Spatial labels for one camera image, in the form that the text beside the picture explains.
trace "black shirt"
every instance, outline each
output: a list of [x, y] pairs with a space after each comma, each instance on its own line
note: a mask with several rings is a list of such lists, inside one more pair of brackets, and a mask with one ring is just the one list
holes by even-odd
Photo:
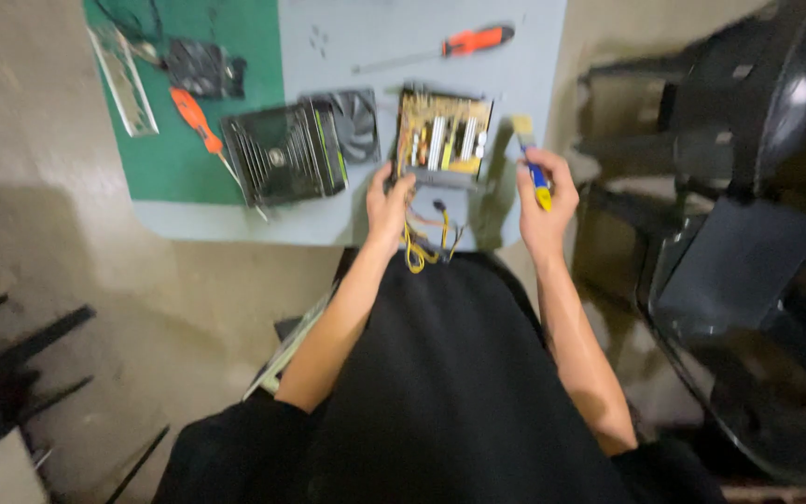
[[606, 457], [521, 286], [483, 256], [394, 258], [333, 395], [265, 394], [180, 434], [156, 502], [724, 502], [686, 448]]

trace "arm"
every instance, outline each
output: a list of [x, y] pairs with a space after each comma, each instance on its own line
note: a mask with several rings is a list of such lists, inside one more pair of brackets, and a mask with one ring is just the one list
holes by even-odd
[[636, 433], [621, 385], [599, 346], [583, 311], [563, 253], [563, 235], [577, 207], [577, 189], [565, 160], [530, 149], [528, 159], [554, 181], [552, 211], [536, 203], [525, 169], [518, 174], [521, 236], [534, 260], [540, 315], [559, 378], [602, 450], [616, 455], [637, 446]]
[[369, 235], [329, 306], [310, 329], [278, 384], [276, 400], [312, 413], [335, 384], [344, 361], [363, 333], [378, 285], [399, 247], [407, 198], [415, 177], [404, 177], [387, 194], [390, 164], [375, 174], [366, 197]]

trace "hand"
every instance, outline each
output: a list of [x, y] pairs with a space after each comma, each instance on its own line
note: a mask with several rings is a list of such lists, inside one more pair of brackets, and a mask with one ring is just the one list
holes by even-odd
[[388, 261], [397, 253], [409, 194], [416, 186], [416, 176], [410, 173], [397, 180], [387, 194], [384, 182], [390, 177], [390, 161], [375, 173], [372, 185], [365, 197], [365, 211], [369, 215], [369, 236], [366, 243], [372, 244], [387, 254]]
[[536, 202], [534, 182], [525, 166], [518, 168], [518, 192], [521, 196], [521, 238], [540, 268], [551, 259], [563, 258], [563, 240], [579, 197], [574, 181], [571, 180], [568, 163], [561, 157], [536, 147], [528, 149], [526, 156], [543, 170], [546, 178], [553, 182], [549, 189], [553, 203], [549, 212]]

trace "person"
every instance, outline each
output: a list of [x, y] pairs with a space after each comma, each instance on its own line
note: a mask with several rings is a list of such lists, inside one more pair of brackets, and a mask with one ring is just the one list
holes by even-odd
[[185, 427], [154, 501], [725, 502], [687, 448], [638, 447], [627, 402], [570, 280], [566, 162], [552, 210], [518, 171], [540, 319], [491, 256], [412, 274], [399, 256], [415, 179], [366, 197], [369, 233], [274, 397]]

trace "circuit board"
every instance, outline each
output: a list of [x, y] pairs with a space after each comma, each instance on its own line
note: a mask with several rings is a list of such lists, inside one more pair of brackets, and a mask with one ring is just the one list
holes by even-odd
[[486, 154], [493, 102], [431, 91], [406, 90], [400, 97], [397, 174], [410, 170], [429, 182], [464, 176], [467, 185], [480, 172]]

